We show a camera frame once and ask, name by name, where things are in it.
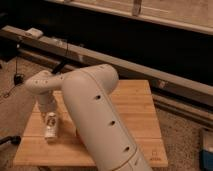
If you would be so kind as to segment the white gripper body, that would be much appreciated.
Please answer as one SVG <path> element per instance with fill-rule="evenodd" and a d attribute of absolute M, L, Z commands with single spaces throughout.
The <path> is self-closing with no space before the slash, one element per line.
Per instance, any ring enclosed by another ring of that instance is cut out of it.
<path fill-rule="evenodd" d="M 37 102 L 41 113 L 53 112 L 57 109 L 57 102 L 52 91 L 39 94 Z"/>

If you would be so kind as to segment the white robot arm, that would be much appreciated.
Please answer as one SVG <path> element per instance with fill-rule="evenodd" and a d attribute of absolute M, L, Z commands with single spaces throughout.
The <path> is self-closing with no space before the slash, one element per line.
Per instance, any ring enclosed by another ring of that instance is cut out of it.
<path fill-rule="evenodd" d="M 37 96 L 43 113 L 57 108 L 53 92 L 62 92 L 67 111 L 99 171 L 152 171 L 109 97 L 118 80 L 116 69 L 101 64 L 60 75 L 41 71 L 25 86 Z"/>

